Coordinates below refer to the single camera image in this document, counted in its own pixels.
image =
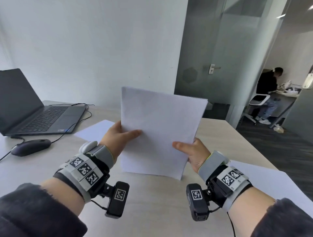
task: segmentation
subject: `person's left hand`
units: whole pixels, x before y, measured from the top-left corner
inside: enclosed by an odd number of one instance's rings
[[[110,150],[114,158],[114,163],[116,163],[117,157],[121,154],[127,142],[139,137],[141,133],[141,130],[123,133],[122,123],[118,121],[107,131],[99,145],[106,146]]]

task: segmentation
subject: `paper on desk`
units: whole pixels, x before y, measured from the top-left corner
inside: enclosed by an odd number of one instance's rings
[[[313,202],[285,172],[234,160],[231,161],[230,165],[247,175],[256,188],[274,199],[289,198],[313,218]]]
[[[79,132],[76,132],[74,135],[89,142],[97,141],[99,143],[104,134],[109,130],[110,127],[112,127],[113,124],[114,122],[103,120]]]
[[[181,179],[187,155],[172,142],[192,143],[208,100],[122,88],[122,126],[142,129],[121,154],[126,172]]]

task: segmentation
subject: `sneaker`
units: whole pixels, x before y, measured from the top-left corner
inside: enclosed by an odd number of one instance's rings
[[[270,125],[271,124],[271,122],[268,119],[261,119],[261,120],[259,120],[259,123],[266,124],[266,125]]]

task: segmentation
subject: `black camera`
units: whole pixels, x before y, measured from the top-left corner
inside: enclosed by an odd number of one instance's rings
[[[186,187],[186,195],[194,221],[207,220],[210,214],[209,199],[207,193],[202,191],[199,184],[188,184]]]
[[[105,216],[118,219],[122,216],[127,195],[129,191],[129,184],[118,181],[114,187],[105,184],[101,197],[108,197],[110,199],[107,208],[105,208]]]

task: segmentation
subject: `blue jeans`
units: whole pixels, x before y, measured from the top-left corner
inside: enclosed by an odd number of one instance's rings
[[[269,98],[264,105],[262,105],[260,112],[258,114],[259,117],[263,119],[267,119],[272,113],[277,109],[278,103],[273,99]]]

